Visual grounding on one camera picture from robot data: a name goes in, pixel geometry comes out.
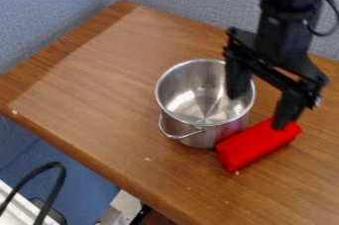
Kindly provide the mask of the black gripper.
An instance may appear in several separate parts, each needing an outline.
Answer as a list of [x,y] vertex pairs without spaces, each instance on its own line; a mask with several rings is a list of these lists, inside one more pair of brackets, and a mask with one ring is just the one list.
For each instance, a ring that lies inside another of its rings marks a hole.
[[316,103],[328,76],[311,61],[307,51],[316,31],[317,18],[273,19],[261,17],[256,32],[226,29],[226,93],[237,99],[251,89],[255,74],[281,91],[271,127],[283,130],[297,120],[305,107]]

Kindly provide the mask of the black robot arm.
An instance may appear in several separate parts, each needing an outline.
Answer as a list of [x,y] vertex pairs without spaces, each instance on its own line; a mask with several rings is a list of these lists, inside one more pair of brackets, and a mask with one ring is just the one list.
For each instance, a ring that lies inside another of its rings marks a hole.
[[256,31],[230,27],[224,47],[226,93],[238,98],[257,76],[281,92],[271,128],[281,130],[297,120],[304,109],[319,106],[328,76],[311,61],[307,51],[315,36],[325,37],[316,24],[321,4],[333,0],[260,0]]

